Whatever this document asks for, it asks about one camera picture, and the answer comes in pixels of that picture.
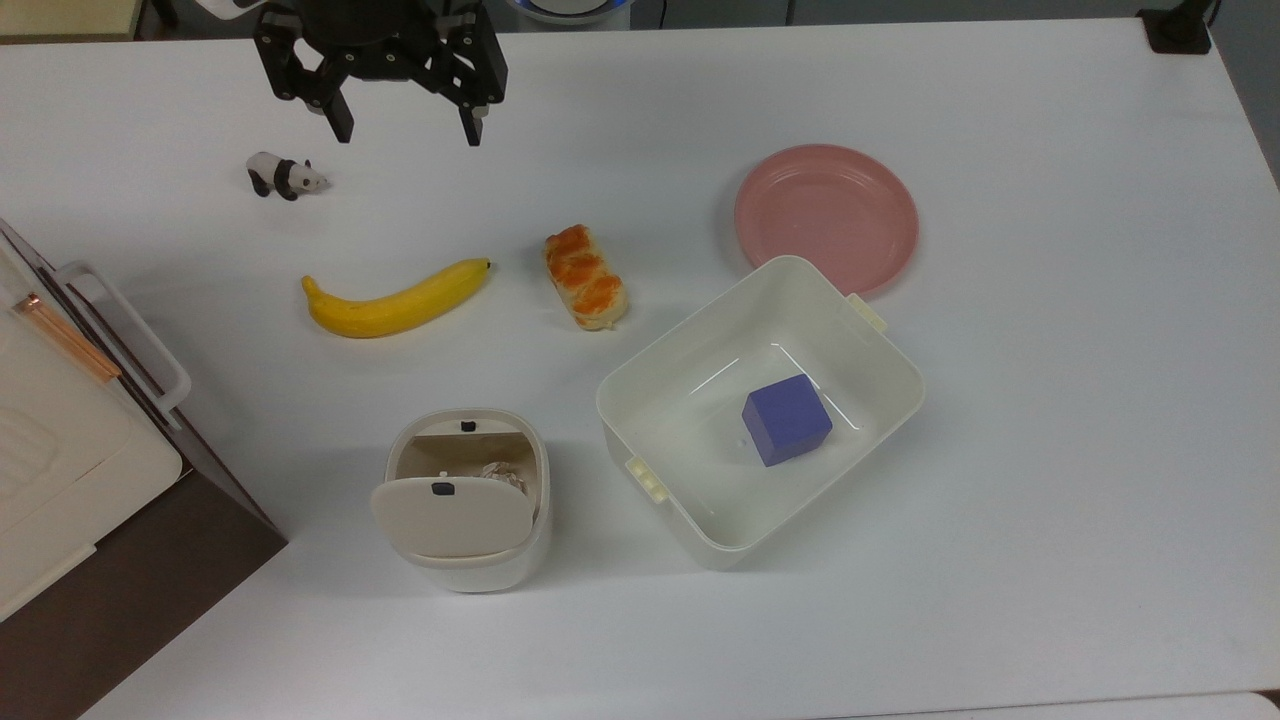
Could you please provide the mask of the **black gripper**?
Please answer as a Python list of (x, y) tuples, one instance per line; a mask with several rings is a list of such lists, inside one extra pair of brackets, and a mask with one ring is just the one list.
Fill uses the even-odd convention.
[[(486, 10), (449, 10), (449, 1), (300, 1), (264, 8), (253, 42), (274, 95), (321, 115), (348, 143), (355, 118), (342, 92), (357, 56), (370, 51), (372, 70), (360, 79), (420, 79), (452, 102), (468, 146), (481, 143), (489, 108), (506, 99), (508, 65)], [(300, 40), (320, 54), (301, 61)]]

